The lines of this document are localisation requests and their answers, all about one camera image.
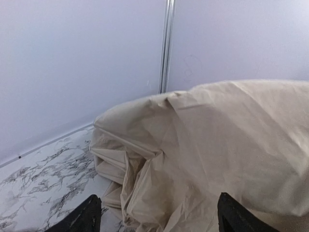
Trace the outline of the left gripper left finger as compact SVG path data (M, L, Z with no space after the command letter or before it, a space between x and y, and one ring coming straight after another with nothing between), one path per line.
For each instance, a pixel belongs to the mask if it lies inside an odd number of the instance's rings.
M93 194L46 232L99 232L101 199Z

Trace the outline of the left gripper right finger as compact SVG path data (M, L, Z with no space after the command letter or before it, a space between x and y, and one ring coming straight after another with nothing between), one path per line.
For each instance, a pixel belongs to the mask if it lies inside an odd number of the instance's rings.
M219 232L279 232L255 217L226 192L219 197L217 211Z

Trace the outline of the beige and black folding umbrella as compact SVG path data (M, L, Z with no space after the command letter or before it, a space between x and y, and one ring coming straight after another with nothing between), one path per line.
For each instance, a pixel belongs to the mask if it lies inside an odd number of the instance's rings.
M309 84L242 80L126 102L94 121L103 198L138 232L218 232L229 194L280 232L309 229Z

